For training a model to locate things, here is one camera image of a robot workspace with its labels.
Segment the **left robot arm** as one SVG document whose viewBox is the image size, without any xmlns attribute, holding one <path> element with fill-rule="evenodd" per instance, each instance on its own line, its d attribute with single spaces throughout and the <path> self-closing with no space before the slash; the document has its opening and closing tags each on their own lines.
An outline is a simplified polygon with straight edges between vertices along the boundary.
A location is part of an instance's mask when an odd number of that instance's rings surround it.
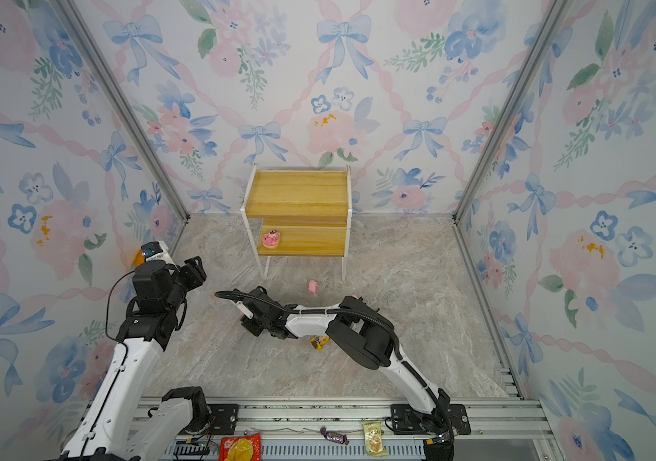
<svg viewBox="0 0 656 461">
<path fill-rule="evenodd" d="M 200 257 L 182 265 L 152 259 L 133 271 L 135 295 L 115 337 L 109 370 L 59 459 L 157 460 L 181 432 L 209 430 L 214 418 L 203 390 L 190 386 L 168 391 L 145 426 L 130 431 L 155 365 L 184 324 L 187 295 L 206 279 Z"/>
</svg>

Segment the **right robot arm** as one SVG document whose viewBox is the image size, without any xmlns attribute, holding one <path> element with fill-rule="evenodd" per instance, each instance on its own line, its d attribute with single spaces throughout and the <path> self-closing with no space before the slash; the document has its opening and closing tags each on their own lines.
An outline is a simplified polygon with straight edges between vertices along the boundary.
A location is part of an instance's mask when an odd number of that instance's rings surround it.
<svg viewBox="0 0 656 461">
<path fill-rule="evenodd" d="M 355 363 L 388 378 L 403 393 L 424 432 L 441 443 L 454 441 L 450 397 L 407 357 L 391 321 L 362 298 L 347 296 L 330 307 L 280 305 L 262 286 L 248 293 L 222 290 L 215 296 L 235 303 L 242 326 L 256 337 L 267 332 L 281 340 L 329 338 Z"/>
</svg>

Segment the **pink bear toy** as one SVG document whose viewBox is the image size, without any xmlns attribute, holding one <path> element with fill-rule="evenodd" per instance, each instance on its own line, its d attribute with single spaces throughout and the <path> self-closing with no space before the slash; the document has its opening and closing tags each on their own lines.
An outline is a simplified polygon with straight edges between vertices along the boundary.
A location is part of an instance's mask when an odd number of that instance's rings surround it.
<svg viewBox="0 0 656 461">
<path fill-rule="evenodd" d="M 276 250 L 281 243 L 281 232 L 269 230 L 262 236 L 262 245 L 267 250 Z"/>
</svg>

